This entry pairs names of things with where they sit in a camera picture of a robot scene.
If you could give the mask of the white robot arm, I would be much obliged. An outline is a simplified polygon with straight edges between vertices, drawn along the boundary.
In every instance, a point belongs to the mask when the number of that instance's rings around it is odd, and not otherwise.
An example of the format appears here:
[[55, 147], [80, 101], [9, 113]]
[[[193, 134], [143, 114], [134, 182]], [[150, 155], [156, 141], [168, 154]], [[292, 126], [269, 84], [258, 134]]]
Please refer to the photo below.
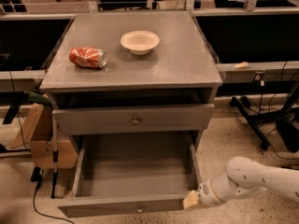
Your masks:
[[217, 207], [231, 200], [261, 195], [269, 189], [299, 202], [299, 172], [233, 157], [227, 162], [224, 173], [201, 182], [198, 190], [186, 196], [183, 208]]

